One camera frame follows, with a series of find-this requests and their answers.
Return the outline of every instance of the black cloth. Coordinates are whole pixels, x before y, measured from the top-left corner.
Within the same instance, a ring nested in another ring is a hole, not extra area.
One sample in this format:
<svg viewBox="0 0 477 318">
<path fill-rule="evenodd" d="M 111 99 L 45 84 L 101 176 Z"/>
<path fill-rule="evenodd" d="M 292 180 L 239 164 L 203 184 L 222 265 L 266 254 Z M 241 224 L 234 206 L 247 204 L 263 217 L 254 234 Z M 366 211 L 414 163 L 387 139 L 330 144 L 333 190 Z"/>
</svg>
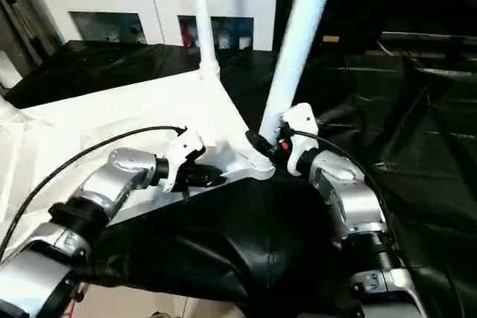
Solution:
<svg viewBox="0 0 477 318">
<path fill-rule="evenodd" d="M 219 51 L 218 60 L 225 89 L 257 129 L 275 57 Z M 197 66 L 191 49 L 70 42 L 7 99 L 32 106 Z M 476 81 L 468 62 L 321 55 L 309 59 L 294 100 L 310 103 L 320 134 L 382 187 L 430 317 L 477 317 Z M 108 228 L 82 274 L 236 302 L 251 317 L 345 317 L 356 302 L 322 202 L 283 171 L 234 182 Z"/>
</svg>

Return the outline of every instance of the black cord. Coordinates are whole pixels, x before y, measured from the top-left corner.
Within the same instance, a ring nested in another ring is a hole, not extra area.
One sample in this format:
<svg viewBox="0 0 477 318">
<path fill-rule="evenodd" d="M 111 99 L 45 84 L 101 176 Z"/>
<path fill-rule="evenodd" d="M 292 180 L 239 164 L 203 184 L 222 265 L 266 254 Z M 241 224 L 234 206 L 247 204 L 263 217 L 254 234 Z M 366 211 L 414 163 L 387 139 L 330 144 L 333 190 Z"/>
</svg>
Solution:
<svg viewBox="0 0 477 318">
<path fill-rule="evenodd" d="M 18 226 L 18 223 L 20 221 L 20 219 L 22 218 L 23 214 L 25 213 L 28 205 L 30 205 L 31 201 L 33 200 L 33 198 L 35 198 L 35 196 L 38 194 L 38 192 L 40 190 L 42 190 L 46 184 L 48 184 L 56 175 L 59 174 L 59 172 L 61 172 L 62 170 L 64 170 L 65 168 L 67 168 L 68 166 L 70 166 L 71 164 L 73 164 L 74 162 L 76 162 L 79 158 L 82 158 L 83 156 L 85 156 L 86 154 L 89 154 L 91 153 L 92 151 L 94 150 L 97 150 L 98 148 L 101 148 L 101 147 L 104 147 L 105 145 L 108 145 L 108 144 L 111 144 L 113 143 L 114 141 L 118 141 L 119 139 L 123 139 L 125 137 L 128 137 L 128 136 L 132 136 L 134 134 L 137 134 L 137 133 L 142 133 L 142 132 L 148 132 L 148 131 L 152 131 L 152 130 L 175 130 L 177 132 L 178 135 L 184 133 L 184 129 L 183 128 L 179 128 L 179 127 L 174 127 L 174 126 L 154 126 L 154 127 L 145 127 L 145 128 L 139 128 L 138 130 L 131 130 L 129 132 L 126 132 L 126 133 L 122 133 L 118 136 L 114 136 L 110 139 L 107 139 L 105 141 L 102 141 L 100 143 L 97 143 L 85 150 L 83 150 L 82 152 L 76 154 L 75 156 L 73 156 L 72 158 L 68 159 L 66 162 L 64 162 L 62 165 L 60 165 L 58 168 L 56 168 L 54 171 L 52 171 L 44 180 L 42 180 L 42 182 L 40 184 L 38 184 L 36 186 L 36 188 L 27 196 L 27 198 L 25 199 L 25 201 L 21 204 L 21 206 L 19 207 L 18 211 L 15 213 L 15 216 L 13 217 L 12 219 L 12 222 L 10 224 L 10 226 L 8 227 L 8 230 L 7 230 L 7 233 L 5 234 L 4 238 L 3 238 L 3 241 L 1 242 L 1 246 L 0 246 L 0 260 L 1 258 L 3 257 L 3 255 L 5 254 L 5 250 L 7 249 L 7 246 L 8 246 L 8 243 L 10 242 L 12 236 L 13 236 L 13 233 L 15 232 L 15 229 L 16 227 Z"/>
</svg>

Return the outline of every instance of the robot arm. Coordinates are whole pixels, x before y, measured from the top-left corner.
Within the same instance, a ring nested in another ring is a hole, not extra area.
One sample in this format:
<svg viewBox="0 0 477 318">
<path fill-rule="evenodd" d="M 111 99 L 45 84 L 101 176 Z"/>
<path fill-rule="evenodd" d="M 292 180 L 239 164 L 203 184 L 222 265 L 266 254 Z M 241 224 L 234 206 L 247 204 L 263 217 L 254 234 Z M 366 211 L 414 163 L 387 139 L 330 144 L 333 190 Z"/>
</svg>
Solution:
<svg viewBox="0 0 477 318">
<path fill-rule="evenodd" d="M 350 159 L 321 149 L 316 139 L 300 132 L 318 135 L 309 104 L 298 104 L 282 115 L 277 147 L 256 134 L 249 132 L 247 136 L 272 161 L 277 153 L 285 152 L 288 172 L 307 178 L 325 199 L 334 226 L 333 243 L 351 258 L 353 294 L 361 302 L 386 302 L 362 305 L 364 316 L 360 317 L 384 317 L 394 312 L 394 317 L 426 318 L 411 274 L 394 246 L 379 199 L 365 182 L 364 173 Z"/>
<path fill-rule="evenodd" d="M 2 262 L 0 317 L 61 317 L 80 285 L 73 267 L 87 260 L 132 190 L 158 185 L 161 179 L 163 191 L 225 181 L 217 168 L 194 163 L 204 152 L 200 137 L 190 130 L 171 143 L 164 158 L 114 150 L 65 203 L 49 209 L 51 220 Z"/>
</svg>

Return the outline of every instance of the white clamp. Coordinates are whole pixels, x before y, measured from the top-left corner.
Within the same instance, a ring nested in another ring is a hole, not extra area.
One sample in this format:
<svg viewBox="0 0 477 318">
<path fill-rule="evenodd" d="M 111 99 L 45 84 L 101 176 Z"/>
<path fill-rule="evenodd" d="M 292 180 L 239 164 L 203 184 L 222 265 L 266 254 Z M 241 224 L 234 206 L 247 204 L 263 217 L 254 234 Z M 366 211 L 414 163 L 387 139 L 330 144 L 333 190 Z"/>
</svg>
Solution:
<svg viewBox="0 0 477 318">
<path fill-rule="evenodd" d="M 186 162 L 187 156 L 202 148 L 202 139 L 193 130 L 186 130 L 169 145 L 164 155 L 168 161 L 168 177 L 163 188 L 165 193 L 174 187 L 179 167 Z"/>
<path fill-rule="evenodd" d="M 283 122 L 288 122 L 293 130 L 301 130 L 311 134 L 318 134 L 318 125 L 316 124 L 315 115 L 313 115 L 312 107 L 309 104 L 297 104 L 282 115 Z M 298 177 L 301 175 L 297 171 L 298 159 L 303 152 L 312 148 L 318 148 L 318 143 L 305 136 L 291 136 L 291 155 L 288 159 L 287 169 L 291 175 Z"/>
</svg>

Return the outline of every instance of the floor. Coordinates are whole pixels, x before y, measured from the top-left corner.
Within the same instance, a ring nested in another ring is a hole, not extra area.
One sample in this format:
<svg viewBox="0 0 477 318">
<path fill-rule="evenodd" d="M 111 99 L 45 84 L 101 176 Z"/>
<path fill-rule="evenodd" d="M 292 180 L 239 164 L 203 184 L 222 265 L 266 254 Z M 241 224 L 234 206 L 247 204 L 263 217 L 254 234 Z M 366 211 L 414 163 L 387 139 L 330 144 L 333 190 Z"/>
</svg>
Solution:
<svg viewBox="0 0 477 318">
<path fill-rule="evenodd" d="M 76 303 L 72 318 L 147 318 L 155 312 L 172 318 L 244 318 L 231 303 L 151 293 L 126 287 L 93 286 L 82 303 Z"/>
</svg>

